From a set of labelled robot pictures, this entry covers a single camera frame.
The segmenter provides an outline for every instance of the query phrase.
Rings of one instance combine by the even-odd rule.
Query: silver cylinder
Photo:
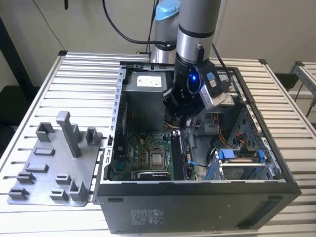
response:
[[[207,38],[194,38],[184,34],[181,30],[178,30],[177,38],[177,52],[182,59],[189,63],[196,63],[198,58],[198,45],[201,44],[204,47],[204,58],[206,60],[211,52],[211,46],[214,35]]]
[[[203,60],[209,57],[221,0],[182,0],[179,14],[177,53],[189,63],[198,59],[198,45],[204,48]]]
[[[153,46],[153,50],[150,56],[152,63],[167,63],[174,64],[176,61],[176,49],[171,51],[165,51]]]
[[[182,0],[179,24],[195,33],[214,31],[220,6],[221,0]]]

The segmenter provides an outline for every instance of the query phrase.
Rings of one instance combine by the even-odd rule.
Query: white wall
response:
[[[276,72],[296,60],[316,62],[316,0],[222,0],[223,21],[215,39],[222,57],[265,58]],[[101,0],[36,0],[69,51],[135,53],[112,29]],[[109,14],[127,36],[147,38],[153,0],[106,0]],[[61,49],[31,0],[0,0],[0,15],[36,84],[41,84]]]
[[[223,57],[264,58],[275,72],[316,62],[316,0],[227,0],[217,48]]]
[[[36,0],[68,51],[135,53],[145,50],[122,39],[108,23],[101,0]],[[106,0],[116,26],[136,40],[148,37],[153,0]],[[31,0],[0,0],[0,15],[36,84],[41,84],[61,46]]]

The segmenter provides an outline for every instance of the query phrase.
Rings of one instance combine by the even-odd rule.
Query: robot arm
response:
[[[221,104],[229,83],[222,82],[209,60],[221,0],[182,0],[173,86],[163,102],[180,118],[197,115]]]

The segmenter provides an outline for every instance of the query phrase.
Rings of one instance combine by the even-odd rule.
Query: orange wire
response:
[[[221,129],[220,129],[220,125],[219,125],[219,119],[218,119],[218,114],[215,114],[215,118],[217,119],[217,125],[218,125],[218,136],[219,136],[219,139],[222,141],[222,143],[224,144],[224,145],[226,145],[228,148],[230,148],[230,149],[233,149],[230,145],[228,145],[228,143],[226,142],[226,140],[225,140],[225,138],[224,138],[224,136],[223,136],[223,134],[222,134],[222,131],[221,131]]]

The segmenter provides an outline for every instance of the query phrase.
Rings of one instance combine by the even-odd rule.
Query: metal frame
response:
[[[20,85],[20,88],[29,103],[34,99],[36,92],[31,82],[31,79],[26,72],[26,69],[21,61],[21,58],[16,51],[16,48],[11,40],[8,31],[5,28],[4,22],[0,17],[0,50],[5,57],[15,79]]]
[[[148,55],[68,53],[65,57],[57,58],[33,104],[0,159],[0,194],[2,194],[0,195],[0,219],[7,223],[1,225],[0,233],[24,233],[24,235],[32,237],[43,235],[68,237],[78,236],[82,234],[82,230],[85,230],[87,235],[97,237],[109,234],[99,205],[93,205],[91,202],[86,207],[81,208],[8,205],[6,193],[12,183],[15,183],[15,179],[11,177],[20,172],[23,162],[29,155],[28,149],[34,145],[35,129],[33,126],[40,119],[49,119],[49,116],[52,116],[59,107],[68,107],[73,111],[72,116],[76,115],[75,120],[85,125],[89,125],[89,123],[101,124],[108,121],[106,117],[99,118],[97,116],[100,112],[104,114],[108,112],[106,102],[110,99],[110,95],[104,91],[109,83],[117,78],[120,60],[147,62]],[[215,59],[212,62],[217,66],[220,65]],[[315,131],[311,130],[304,121],[302,113],[293,106],[293,101],[283,95],[288,96],[284,88],[278,85],[274,74],[267,67],[261,65],[258,60],[224,59],[224,62],[227,66],[238,67],[303,195],[294,200],[290,206],[283,209],[259,231],[179,234],[181,236],[315,236]],[[276,104],[282,105],[283,110],[275,107]],[[294,121],[300,122],[299,127],[292,126]],[[108,127],[99,127],[99,131],[106,132]],[[106,141],[106,139],[102,141],[103,148],[105,148]],[[96,179],[93,178],[91,192],[94,191],[96,183]],[[151,234],[151,236],[169,235]]]
[[[295,62],[291,71],[302,81],[314,97],[316,97],[316,63]]]

